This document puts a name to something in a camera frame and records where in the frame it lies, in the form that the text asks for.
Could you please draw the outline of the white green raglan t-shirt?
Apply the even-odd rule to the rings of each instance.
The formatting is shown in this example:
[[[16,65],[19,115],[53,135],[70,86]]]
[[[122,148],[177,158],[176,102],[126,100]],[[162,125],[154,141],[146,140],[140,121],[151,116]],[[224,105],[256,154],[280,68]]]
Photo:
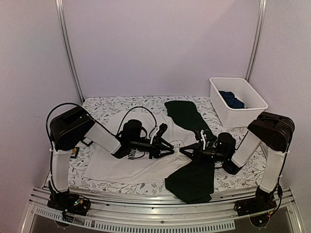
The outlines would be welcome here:
[[[158,123],[168,125],[163,138],[173,145],[173,153],[159,159],[149,159],[149,153],[129,150],[116,158],[97,146],[83,177],[99,182],[123,184],[161,183],[185,203],[207,203],[214,192],[214,163],[193,161],[179,149],[195,143],[195,130],[207,130],[207,138],[216,137],[191,101],[173,100],[165,104],[166,114],[156,114]]]

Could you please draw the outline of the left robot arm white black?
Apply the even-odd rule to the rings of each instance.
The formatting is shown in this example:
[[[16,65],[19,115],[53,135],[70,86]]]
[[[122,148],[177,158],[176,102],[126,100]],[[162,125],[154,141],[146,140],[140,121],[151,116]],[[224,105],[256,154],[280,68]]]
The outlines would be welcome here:
[[[112,133],[82,106],[72,103],[73,108],[55,117],[46,119],[46,132],[50,141],[50,173],[48,187],[55,194],[53,202],[62,211],[72,207],[68,188],[68,167],[73,149],[79,142],[89,139],[117,159],[129,155],[131,150],[147,152],[149,159],[159,159],[174,153],[173,145],[163,139],[168,126],[154,125],[148,133],[141,121],[122,121],[117,133]]]

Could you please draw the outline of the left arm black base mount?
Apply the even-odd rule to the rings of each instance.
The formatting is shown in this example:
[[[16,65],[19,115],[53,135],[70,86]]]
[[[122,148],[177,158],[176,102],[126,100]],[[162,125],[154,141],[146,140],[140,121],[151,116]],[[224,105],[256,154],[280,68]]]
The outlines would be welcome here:
[[[63,213],[86,216],[91,203],[89,199],[78,194],[56,193],[50,194],[47,206]]]

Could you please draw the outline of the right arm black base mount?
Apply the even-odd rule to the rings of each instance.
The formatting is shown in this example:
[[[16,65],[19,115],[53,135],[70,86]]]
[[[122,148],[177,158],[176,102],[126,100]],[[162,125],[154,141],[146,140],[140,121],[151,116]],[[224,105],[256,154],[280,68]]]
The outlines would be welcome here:
[[[267,193],[259,187],[256,189],[253,198],[238,200],[234,203],[234,210],[238,216],[255,214],[274,208],[276,208],[274,192]]]

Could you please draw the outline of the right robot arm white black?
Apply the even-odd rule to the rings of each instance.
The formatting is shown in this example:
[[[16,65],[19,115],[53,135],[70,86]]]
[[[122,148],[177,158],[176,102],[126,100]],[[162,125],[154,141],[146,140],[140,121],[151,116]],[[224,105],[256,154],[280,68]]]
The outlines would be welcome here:
[[[238,146],[229,133],[220,133],[215,144],[208,146],[205,131],[200,131],[196,143],[181,147],[179,151],[193,161],[208,159],[220,162],[227,173],[236,175],[255,151],[263,146],[266,165],[259,184],[261,193],[251,202],[253,210],[261,212],[270,204],[267,194],[273,193],[279,184],[294,130],[294,121],[289,117],[262,112],[247,126],[246,135]]]

